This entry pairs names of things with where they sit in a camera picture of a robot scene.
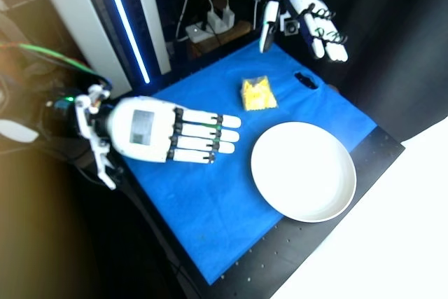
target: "white oval object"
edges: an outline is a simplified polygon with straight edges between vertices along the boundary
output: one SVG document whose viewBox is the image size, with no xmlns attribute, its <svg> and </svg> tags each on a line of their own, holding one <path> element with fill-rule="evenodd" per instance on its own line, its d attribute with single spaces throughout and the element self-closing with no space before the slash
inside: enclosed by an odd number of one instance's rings
<svg viewBox="0 0 448 299">
<path fill-rule="evenodd" d="M 253 179 L 283 215 L 321 222 L 341 214 L 356 190 L 356 170 L 345 147 L 329 132 L 299 122 L 271 127 L 252 151 Z"/>
</svg>

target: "hole in blue cloth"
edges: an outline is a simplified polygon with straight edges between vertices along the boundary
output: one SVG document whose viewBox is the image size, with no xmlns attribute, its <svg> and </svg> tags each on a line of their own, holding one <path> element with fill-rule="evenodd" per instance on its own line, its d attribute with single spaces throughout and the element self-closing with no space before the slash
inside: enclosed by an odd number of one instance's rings
<svg viewBox="0 0 448 299">
<path fill-rule="evenodd" d="M 308 76 L 305 76 L 301 72 L 297 72 L 294 74 L 294 76 L 303 84 L 305 87 L 315 90 L 318 88 L 317 84 Z"/>
</svg>

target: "led light strip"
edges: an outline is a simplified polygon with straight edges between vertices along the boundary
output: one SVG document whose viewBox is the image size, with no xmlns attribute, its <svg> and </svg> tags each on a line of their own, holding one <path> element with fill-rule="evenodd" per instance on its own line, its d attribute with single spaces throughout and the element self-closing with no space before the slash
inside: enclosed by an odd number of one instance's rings
<svg viewBox="0 0 448 299">
<path fill-rule="evenodd" d="M 143 59 L 141 58 L 140 50 L 137 45 L 137 42 L 135 41 L 134 34 L 132 33 L 131 25 L 129 24 L 129 20 L 127 19 L 127 15 L 125 12 L 125 8 L 123 7 L 123 3 L 121 2 L 121 0 L 114 0 L 114 1 L 115 1 L 115 5 L 117 6 L 118 13 L 120 14 L 121 22 L 123 23 L 123 26 L 125 28 L 127 38 L 129 39 L 129 42 L 131 43 L 135 58 L 137 60 L 137 63 L 139 64 L 141 75 L 143 75 L 143 79 L 144 79 L 145 83 L 149 83 L 148 72 L 146 71 Z"/>
</svg>

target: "blue mat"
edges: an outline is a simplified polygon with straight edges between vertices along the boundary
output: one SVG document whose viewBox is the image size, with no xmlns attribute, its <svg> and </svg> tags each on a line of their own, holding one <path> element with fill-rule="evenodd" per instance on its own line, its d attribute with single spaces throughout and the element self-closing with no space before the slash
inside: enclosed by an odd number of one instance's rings
<svg viewBox="0 0 448 299">
<path fill-rule="evenodd" d="M 313 78 L 318 89 L 301 84 L 294 77 L 298 71 Z M 279 108 L 244 111 L 240 95 L 243 79 L 264 75 L 269 77 Z M 308 122 L 335 135 L 351 151 L 376 127 L 279 47 L 272 46 L 261 55 L 258 42 L 155 97 L 242 120 L 236 151 L 232 155 L 219 153 L 212 165 L 155 164 L 125 158 L 209 284 L 282 218 L 261 197 L 251 176 L 251 151 L 265 130 L 282 122 Z"/>
</svg>

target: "yellow snack packet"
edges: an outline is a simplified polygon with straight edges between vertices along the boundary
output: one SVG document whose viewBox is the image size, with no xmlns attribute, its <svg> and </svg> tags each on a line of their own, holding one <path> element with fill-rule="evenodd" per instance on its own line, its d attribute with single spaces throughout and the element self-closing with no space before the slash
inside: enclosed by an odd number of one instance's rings
<svg viewBox="0 0 448 299">
<path fill-rule="evenodd" d="M 243 81 L 241 89 L 244 110 L 263 110 L 277 107 L 267 76 Z"/>
</svg>

